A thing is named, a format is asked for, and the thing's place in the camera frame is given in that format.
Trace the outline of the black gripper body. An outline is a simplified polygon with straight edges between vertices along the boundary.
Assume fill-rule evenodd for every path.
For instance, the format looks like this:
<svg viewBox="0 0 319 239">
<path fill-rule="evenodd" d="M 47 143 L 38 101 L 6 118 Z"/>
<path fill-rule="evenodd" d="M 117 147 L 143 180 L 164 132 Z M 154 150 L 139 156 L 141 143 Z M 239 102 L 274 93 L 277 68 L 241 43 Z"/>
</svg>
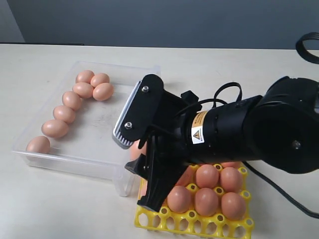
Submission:
<svg viewBox="0 0 319 239">
<path fill-rule="evenodd" d="M 197 109 L 148 111 L 144 117 L 147 139 L 144 157 L 145 179 L 179 179 L 189 163 L 187 145 L 190 120 Z"/>
</svg>

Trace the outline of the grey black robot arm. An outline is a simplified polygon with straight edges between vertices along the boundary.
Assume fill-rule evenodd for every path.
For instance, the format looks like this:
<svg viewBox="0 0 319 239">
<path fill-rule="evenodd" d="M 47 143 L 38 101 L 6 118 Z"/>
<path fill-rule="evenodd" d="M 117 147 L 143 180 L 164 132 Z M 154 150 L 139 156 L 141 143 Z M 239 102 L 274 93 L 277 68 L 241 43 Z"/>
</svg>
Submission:
<svg viewBox="0 0 319 239">
<path fill-rule="evenodd" d="M 319 84 L 283 77 L 263 96 L 204 112 L 188 91 L 175 96 L 154 74 L 146 75 L 121 123 L 146 154 L 125 168 L 147 180 L 138 205 L 158 212 L 189 165 L 262 160 L 291 174 L 319 167 Z"/>
</svg>

